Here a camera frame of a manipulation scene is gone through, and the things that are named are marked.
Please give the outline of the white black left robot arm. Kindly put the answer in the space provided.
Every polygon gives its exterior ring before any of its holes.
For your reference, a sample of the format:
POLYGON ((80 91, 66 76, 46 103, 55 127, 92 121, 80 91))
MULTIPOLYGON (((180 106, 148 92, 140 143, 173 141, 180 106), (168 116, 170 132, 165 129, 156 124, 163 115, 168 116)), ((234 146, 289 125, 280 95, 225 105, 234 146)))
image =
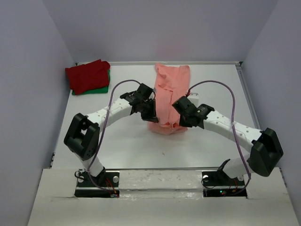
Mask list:
POLYGON ((79 158, 92 185, 100 187, 105 180, 106 169, 97 155, 106 128, 134 113, 140 113, 143 121, 158 122, 155 91, 143 83, 116 100, 111 98, 108 106, 101 110, 73 117, 63 143, 79 158))

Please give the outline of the salmon pink t-shirt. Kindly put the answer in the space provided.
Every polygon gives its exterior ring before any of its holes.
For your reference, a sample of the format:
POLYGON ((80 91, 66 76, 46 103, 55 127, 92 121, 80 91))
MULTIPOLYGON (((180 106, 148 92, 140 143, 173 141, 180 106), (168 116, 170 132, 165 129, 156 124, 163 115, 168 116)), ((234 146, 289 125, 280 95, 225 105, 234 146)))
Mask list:
POLYGON ((180 126, 180 115, 172 107, 172 104, 184 96, 190 85, 190 67, 167 66, 157 63, 155 81, 156 115, 158 123, 148 122, 151 132, 161 135, 171 135, 187 131, 186 127, 180 126))

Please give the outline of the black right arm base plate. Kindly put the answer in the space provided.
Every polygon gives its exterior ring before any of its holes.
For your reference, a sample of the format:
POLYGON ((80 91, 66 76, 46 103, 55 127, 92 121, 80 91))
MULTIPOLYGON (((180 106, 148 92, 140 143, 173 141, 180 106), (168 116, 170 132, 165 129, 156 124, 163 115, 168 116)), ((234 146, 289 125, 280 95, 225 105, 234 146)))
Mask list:
POLYGON ((245 197, 244 179, 229 178, 217 171, 203 171, 201 184, 203 186, 203 197, 245 197))

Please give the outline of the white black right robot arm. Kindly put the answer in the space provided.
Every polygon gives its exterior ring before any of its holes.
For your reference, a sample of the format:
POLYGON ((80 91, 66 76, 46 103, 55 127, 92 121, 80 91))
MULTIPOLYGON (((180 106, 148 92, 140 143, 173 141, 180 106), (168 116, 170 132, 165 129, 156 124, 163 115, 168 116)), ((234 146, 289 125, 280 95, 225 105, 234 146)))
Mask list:
POLYGON ((217 133, 248 152, 236 159, 226 159, 216 172, 205 178, 205 186, 228 186, 234 179, 252 173, 269 177, 284 155, 276 132, 270 128, 260 130, 231 122, 211 106, 195 106, 186 96, 172 106, 180 115, 180 126, 217 133))

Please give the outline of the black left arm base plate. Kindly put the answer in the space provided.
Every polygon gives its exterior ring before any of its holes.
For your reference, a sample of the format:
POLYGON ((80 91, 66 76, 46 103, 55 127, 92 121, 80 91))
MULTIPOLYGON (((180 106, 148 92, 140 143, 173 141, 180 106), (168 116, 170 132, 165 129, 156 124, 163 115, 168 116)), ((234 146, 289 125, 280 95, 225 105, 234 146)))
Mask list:
POLYGON ((97 186, 96 179, 92 182, 84 170, 75 171, 74 176, 76 178, 74 196, 77 198, 119 198, 119 171, 107 171, 97 186))

